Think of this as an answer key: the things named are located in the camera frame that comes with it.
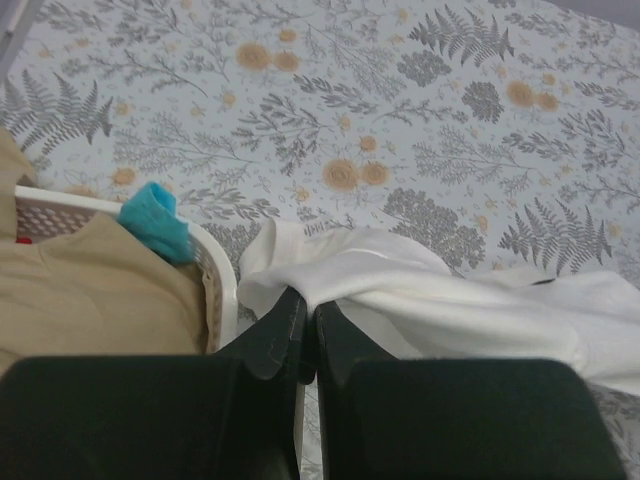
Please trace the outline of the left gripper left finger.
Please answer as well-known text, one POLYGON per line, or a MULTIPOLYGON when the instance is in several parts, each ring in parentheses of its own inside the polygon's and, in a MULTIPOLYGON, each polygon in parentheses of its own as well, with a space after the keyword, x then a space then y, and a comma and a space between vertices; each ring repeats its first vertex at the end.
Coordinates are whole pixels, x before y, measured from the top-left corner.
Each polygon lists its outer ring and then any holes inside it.
POLYGON ((306 304, 285 291, 219 352, 50 356, 1 380, 5 479, 296 479, 306 304))

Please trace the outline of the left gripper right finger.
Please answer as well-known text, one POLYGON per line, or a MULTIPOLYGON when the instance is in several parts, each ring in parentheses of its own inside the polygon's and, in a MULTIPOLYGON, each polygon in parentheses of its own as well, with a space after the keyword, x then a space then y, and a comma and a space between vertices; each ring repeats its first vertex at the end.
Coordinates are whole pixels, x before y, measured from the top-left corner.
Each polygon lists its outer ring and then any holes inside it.
POLYGON ((622 479, 586 384, 540 359, 399 360, 314 314, 328 479, 622 479))

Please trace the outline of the white t shirt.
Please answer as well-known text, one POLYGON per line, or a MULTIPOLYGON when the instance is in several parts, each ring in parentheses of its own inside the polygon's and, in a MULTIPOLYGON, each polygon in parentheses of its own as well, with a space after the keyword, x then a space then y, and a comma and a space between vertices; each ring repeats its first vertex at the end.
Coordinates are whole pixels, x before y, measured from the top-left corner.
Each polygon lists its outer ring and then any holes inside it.
POLYGON ((544 358, 639 391, 639 292, 611 271, 545 279, 522 267, 462 277, 388 231, 268 220, 239 260, 238 299, 264 316, 287 288, 309 309, 335 301, 398 357, 544 358))

